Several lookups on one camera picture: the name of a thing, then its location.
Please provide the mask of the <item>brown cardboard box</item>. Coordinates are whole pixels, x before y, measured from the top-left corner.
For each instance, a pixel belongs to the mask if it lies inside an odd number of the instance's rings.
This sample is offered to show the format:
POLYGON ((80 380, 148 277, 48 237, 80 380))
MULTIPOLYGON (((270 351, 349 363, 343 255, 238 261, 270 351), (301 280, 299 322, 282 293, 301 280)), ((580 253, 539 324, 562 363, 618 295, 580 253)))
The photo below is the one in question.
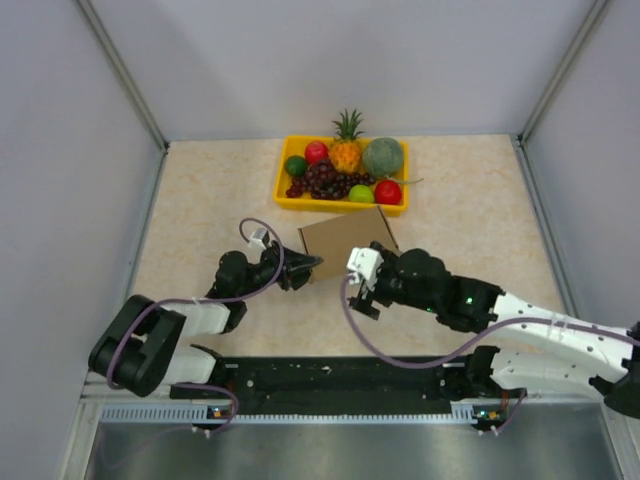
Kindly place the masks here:
POLYGON ((378 242, 399 252, 389 221, 378 206, 301 227, 298 234, 304 251, 322 259, 312 270, 312 283, 342 276, 353 248, 378 242))

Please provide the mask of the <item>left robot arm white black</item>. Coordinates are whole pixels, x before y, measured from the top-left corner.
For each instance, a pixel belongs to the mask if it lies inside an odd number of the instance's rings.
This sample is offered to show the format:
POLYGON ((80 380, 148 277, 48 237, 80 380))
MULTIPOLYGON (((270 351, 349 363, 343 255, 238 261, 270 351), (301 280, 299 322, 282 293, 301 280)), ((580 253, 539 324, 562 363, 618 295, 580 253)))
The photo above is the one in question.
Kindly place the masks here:
POLYGON ((155 302, 133 295, 91 350, 89 370, 138 397, 175 384, 194 385, 203 395, 216 396, 227 382, 225 370, 216 366, 221 357, 186 341, 232 332, 247 313, 249 298, 272 284, 296 291, 321 263, 317 256, 273 241, 256 263, 240 251, 222 255, 214 283, 203 298, 155 302))

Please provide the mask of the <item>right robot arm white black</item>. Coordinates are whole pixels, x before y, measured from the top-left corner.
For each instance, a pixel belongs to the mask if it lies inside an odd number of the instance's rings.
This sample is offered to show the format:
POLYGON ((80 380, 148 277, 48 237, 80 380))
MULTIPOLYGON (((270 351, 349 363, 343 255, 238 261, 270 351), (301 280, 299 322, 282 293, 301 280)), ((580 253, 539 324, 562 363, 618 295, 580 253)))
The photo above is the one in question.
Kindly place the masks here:
POLYGON ((441 367, 464 355, 474 396, 557 392, 602 400, 639 416, 639 328, 609 327, 536 306, 501 287, 449 272, 420 248, 396 254, 374 242, 355 247, 346 263, 346 314, 371 319, 397 304, 434 315, 449 329, 471 334, 456 351, 421 363, 441 367))

